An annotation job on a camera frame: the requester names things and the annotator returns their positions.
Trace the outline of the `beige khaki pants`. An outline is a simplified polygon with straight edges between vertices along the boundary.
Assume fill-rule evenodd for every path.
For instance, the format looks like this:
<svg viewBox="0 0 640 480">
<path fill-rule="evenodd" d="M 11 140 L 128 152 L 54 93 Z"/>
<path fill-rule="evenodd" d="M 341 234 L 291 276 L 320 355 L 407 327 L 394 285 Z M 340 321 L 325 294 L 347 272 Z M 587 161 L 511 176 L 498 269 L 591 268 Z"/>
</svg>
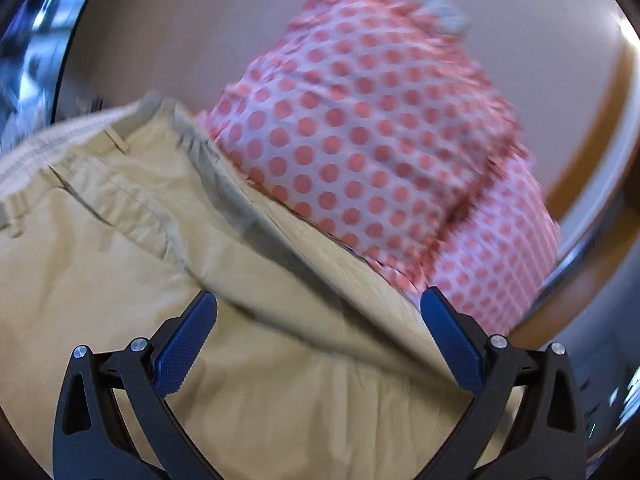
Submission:
<svg viewBox="0 0 640 480">
<path fill-rule="evenodd" d="M 470 403 L 411 301 L 149 96 L 1 161 L 1 407 L 40 467 L 73 348 L 204 289 L 217 323 L 168 402 L 228 479 L 411 479 Z"/>
</svg>

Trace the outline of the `pink polka dot pillow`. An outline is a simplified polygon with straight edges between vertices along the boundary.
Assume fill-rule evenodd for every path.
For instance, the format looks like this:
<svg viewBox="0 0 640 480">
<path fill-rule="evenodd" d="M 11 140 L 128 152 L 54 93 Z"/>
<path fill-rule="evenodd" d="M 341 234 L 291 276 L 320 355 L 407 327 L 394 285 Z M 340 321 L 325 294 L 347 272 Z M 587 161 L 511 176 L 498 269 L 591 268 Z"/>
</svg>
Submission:
<svg viewBox="0 0 640 480">
<path fill-rule="evenodd" d="M 440 242 L 428 284 L 486 333 L 506 335 L 532 307 L 560 245 L 529 161 L 513 155 Z"/>
<path fill-rule="evenodd" d="M 306 0 L 202 119 L 259 191 L 410 294 L 521 130 L 420 0 Z"/>
</svg>

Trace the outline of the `black television screen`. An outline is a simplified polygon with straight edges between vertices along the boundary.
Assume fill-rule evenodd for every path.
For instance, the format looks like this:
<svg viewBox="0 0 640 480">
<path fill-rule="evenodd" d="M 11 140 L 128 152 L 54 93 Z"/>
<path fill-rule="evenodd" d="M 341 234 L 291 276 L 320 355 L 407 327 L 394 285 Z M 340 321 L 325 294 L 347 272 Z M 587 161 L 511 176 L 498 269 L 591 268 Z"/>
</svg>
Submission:
<svg viewBox="0 0 640 480">
<path fill-rule="evenodd" d="M 64 79 L 89 0 L 1 0 L 1 151 L 67 118 L 95 112 L 104 99 Z"/>
</svg>

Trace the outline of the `wooden bed frame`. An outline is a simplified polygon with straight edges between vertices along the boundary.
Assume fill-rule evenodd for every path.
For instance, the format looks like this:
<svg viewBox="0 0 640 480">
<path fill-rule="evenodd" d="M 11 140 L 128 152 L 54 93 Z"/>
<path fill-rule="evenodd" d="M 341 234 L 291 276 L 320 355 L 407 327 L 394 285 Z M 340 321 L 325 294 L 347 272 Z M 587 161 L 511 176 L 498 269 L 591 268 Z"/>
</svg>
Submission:
<svg viewBox="0 0 640 480">
<path fill-rule="evenodd" d="M 534 310 L 511 333 L 540 346 L 587 312 L 639 239 L 639 52 L 626 42 L 585 140 L 547 196 L 564 245 Z"/>
</svg>

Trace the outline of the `white wall power sockets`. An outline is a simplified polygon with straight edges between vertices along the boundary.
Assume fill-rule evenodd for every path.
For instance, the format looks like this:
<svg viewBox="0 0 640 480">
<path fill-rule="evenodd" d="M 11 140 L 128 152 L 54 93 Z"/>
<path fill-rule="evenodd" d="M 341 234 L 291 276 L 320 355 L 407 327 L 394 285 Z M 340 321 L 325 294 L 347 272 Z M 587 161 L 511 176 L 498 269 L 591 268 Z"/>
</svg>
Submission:
<svg viewBox="0 0 640 480">
<path fill-rule="evenodd" d="M 470 18 L 452 0 L 421 0 L 434 15 L 443 35 L 463 37 L 468 31 Z"/>
</svg>

